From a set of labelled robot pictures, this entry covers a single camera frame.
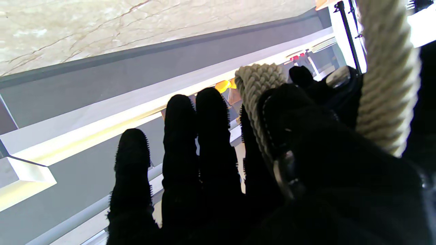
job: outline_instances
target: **orange object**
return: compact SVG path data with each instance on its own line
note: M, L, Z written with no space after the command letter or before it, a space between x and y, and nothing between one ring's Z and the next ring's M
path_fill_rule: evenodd
M215 89L220 92L220 94L224 93L228 88L232 86L232 83L224 80L215 85Z
M232 89L236 89L235 78L232 78L232 79L230 80L230 84L231 84L230 88L232 88Z
M317 7L315 8L315 10L320 10L330 5L336 4L338 0L316 0L316 2Z

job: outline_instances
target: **white rope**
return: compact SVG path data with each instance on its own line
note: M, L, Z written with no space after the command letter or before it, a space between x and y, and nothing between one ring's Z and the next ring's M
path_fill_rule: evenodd
M272 157L267 147L269 136L267 132L262 131L257 104L260 96L265 91L285 84L286 80L286 76L282 73L282 68L275 64L244 66L235 73L236 87L250 119L257 144L262 152L263 159L270 163L272 162Z
M400 157L410 132L421 64L403 0L359 1L368 72L356 131Z
M364 0L359 3L368 51L356 131L390 154L400 157L410 133L421 68L418 50L410 42L402 0ZM261 94L286 82L273 65L241 67L236 85L264 158L272 160L257 114Z

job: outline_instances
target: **marble surface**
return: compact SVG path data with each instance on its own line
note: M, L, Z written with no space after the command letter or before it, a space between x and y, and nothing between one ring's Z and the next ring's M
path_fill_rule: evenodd
M298 16L313 0L0 0L0 76Z

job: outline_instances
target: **yellow object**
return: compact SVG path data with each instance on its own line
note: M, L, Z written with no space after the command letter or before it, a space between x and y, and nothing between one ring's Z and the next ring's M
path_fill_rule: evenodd
M235 78L230 79L230 83L231 83L230 88L232 88L232 89L236 89Z
M224 80L215 85L215 89L220 92L220 94L224 93L228 88L232 86L232 83Z

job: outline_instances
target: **finger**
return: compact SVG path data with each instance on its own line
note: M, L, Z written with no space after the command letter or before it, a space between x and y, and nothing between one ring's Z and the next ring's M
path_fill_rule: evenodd
M241 109L242 141L245 145L245 193L251 208L263 217L283 204L283 196L263 161L244 106Z
M135 234L152 234L154 222L148 141L139 129L128 129L118 144L115 162L115 186L110 200L108 244L124 244Z
M207 201L222 205L242 196L235 149L230 145L228 108L215 88L197 94L200 176Z
M198 224L200 182L196 155L195 111L184 95L173 96L165 113L162 225L188 228Z

